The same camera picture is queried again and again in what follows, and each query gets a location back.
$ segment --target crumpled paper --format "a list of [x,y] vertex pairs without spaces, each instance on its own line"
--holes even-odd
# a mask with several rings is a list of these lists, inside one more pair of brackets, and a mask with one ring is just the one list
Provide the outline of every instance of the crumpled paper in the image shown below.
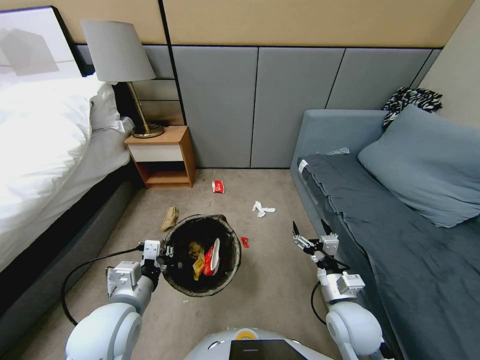
[[350,149],[348,147],[342,147],[338,150],[330,151],[327,155],[346,155],[350,154]]
[[255,201],[252,211],[258,210],[258,218],[263,218],[265,213],[273,213],[275,211],[274,207],[262,207],[260,201]]

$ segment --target zebra print cloth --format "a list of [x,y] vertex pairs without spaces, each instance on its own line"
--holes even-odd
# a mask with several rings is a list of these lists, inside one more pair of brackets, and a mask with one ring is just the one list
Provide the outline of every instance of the zebra print cloth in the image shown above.
[[429,89],[400,87],[382,108],[382,110],[388,111],[383,120],[383,130],[389,127],[408,104],[414,104],[417,108],[426,112],[435,113],[442,108],[442,96],[442,94]]

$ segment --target gray pillow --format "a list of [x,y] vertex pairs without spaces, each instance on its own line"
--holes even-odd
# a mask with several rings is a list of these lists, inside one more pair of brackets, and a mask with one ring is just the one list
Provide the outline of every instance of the gray pillow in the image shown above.
[[358,160],[383,186],[444,228],[480,214],[480,131],[408,105]]

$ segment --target nightstand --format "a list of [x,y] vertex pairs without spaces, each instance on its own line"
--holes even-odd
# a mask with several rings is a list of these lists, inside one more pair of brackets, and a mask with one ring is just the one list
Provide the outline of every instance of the nightstand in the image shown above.
[[188,126],[168,126],[156,137],[125,140],[148,188],[192,187],[197,167]]

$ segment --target sofa armrest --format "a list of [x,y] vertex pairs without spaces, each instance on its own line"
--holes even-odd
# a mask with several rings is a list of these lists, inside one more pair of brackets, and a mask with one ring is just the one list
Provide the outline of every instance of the sofa armrest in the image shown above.
[[291,166],[300,156],[349,148],[357,155],[382,135],[382,110],[307,110],[303,114]]

